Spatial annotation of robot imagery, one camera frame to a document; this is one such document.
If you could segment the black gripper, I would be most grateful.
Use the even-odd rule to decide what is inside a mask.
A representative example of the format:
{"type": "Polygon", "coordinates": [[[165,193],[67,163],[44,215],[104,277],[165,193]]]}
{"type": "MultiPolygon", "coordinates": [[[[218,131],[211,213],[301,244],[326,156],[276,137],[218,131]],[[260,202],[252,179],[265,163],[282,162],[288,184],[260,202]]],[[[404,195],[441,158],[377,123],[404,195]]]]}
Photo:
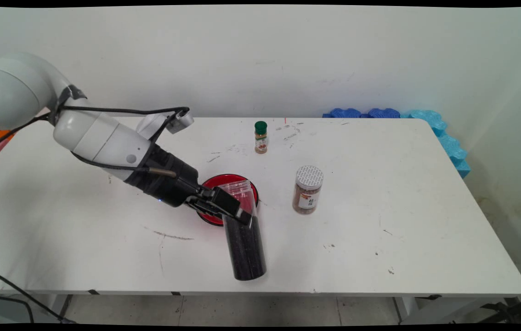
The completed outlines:
{"type": "Polygon", "coordinates": [[[124,182],[172,207],[187,204],[199,212],[204,222],[223,226],[223,218],[248,226],[252,214],[240,201],[220,187],[205,187],[198,183],[198,171],[157,144],[151,144],[139,166],[172,171],[175,177],[151,172],[134,171],[124,182]]]}

